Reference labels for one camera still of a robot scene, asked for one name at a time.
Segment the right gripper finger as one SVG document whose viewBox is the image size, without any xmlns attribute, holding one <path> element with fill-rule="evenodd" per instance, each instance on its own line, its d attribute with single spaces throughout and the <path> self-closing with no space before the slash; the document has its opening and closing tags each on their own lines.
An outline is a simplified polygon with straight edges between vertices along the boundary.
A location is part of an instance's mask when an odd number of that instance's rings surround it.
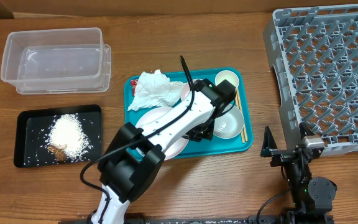
<svg viewBox="0 0 358 224">
<path fill-rule="evenodd" d="M 275 150 L 275 140 L 269 126 L 264 129 L 264 141 L 260 152 L 261 157 L 271 157 L 272 151 Z"/>
<path fill-rule="evenodd" d="M 304 122 L 301 122 L 299 124 L 299 130 L 300 130 L 301 139 L 307 136 L 314 136 L 314 132 L 312 132 Z"/>
</svg>

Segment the grey-green bowl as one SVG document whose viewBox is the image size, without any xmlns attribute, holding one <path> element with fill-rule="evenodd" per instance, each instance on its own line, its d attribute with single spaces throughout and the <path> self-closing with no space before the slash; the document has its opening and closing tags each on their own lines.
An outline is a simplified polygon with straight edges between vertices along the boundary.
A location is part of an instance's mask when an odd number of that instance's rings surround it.
<svg viewBox="0 0 358 224">
<path fill-rule="evenodd" d="M 244 125 L 244 116 L 232 104 L 227 105 L 224 112 L 226 114 L 215 119 L 213 134 L 222 139 L 231 139 L 241 133 Z"/>
</svg>

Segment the large white plate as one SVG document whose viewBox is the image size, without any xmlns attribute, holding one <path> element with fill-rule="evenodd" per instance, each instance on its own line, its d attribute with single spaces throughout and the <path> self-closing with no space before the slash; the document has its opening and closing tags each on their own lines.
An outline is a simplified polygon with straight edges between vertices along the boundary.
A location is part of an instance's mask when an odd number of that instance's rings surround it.
<svg viewBox="0 0 358 224">
<path fill-rule="evenodd" d="M 146 114 L 144 114 L 136 123 L 136 127 L 139 128 L 140 126 L 142 126 L 143 124 L 147 124 L 150 123 L 151 121 L 156 120 L 157 118 L 161 117 L 162 115 L 164 115 L 165 113 L 168 113 L 170 110 L 172 110 L 171 107 L 158 107 L 158 108 L 154 108 L 148 112 L 146 112 Z M 175 156 L 179 155 L 179 153 L 182 152 L 182 150 L 184 150 L 184 148 L 186 147 L 186 145 L 188 144 L 189 140 L 185 139 L 185 138 L 180 138 L 179 140 L 177 140 L 175 143 L 173 143 L 165 152 L 165 160 L 169 160 L 174 158 Z"/>
</svg>

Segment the large white paper napkin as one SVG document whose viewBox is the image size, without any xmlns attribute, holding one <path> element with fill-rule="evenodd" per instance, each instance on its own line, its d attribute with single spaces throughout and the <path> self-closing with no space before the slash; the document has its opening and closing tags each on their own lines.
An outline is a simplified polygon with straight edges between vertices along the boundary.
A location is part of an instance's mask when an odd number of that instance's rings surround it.
<svg viewBox="0 0 358 224">
<path fill-rule="evenodd" d="M 134 99 L 127 110 L 172 107 L 180 99 L 180 93 L 184 86 L 185 83 L 171 81 L 160 70 L 153 73 L 142 72 L 137 79 Z"/>
</svg>

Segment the red snack wrapper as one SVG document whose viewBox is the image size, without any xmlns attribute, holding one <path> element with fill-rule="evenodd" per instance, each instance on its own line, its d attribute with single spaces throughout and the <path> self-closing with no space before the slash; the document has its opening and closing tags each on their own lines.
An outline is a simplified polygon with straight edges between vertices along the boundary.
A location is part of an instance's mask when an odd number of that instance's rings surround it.
<svg viewBox="0 0 358 224">
<path fill-rule="evenodd" d="M 133 79 L 130 81 L 131 87 L 132 87 L 132 95 L 135 95 L 136 86 L 138 84 L 138 79 Z"/>
</svg>

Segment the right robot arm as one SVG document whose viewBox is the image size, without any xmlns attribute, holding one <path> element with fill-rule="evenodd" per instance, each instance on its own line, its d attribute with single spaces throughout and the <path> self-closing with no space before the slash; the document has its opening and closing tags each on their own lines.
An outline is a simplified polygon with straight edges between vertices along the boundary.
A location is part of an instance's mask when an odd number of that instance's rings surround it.
<svg viewBox="0 0 358 224">
<path fill-rule="evenodd" d="M 256 214 L 257 223 L 334 223 L 327 213 L 333 209 L 337 185 L 325 177 L 313 177 L 309 163 L 318 159 L 324 149 L 324 141 L 304 123 L 299 125 L 301 142 L 293 149 L 278 150 L 271 130 L 264 130 L 264 142 L 260 155 L 271 158 L 272 167 L 281 168 L 288 189 L 268 199 Z M 277 216 L 262 216 L 262 210 L 275 199 L 291 193 L 292 208 L 284 208 Z"/>
</svg>

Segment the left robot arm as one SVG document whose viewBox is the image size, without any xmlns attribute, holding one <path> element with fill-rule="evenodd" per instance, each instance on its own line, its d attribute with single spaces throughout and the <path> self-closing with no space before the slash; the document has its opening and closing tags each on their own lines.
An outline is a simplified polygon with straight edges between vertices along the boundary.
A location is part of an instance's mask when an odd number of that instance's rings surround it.
<svg viewBox="0 0 358 224">
<path fill-rule="evenodd" d="M 197 80 L 187 97 L 161 117 L 138 128 L 132 123 L 123 125 L 104 155 L 94 161 L 103 194 L 87 222 L 123 223 L 129 204 L 156 178 L 168 148 L 182 137 L 210 140 L 213 121 L 235 96 L 236 88 L 228 81 L 214 85 L 207 79 Z"/>
</svg>

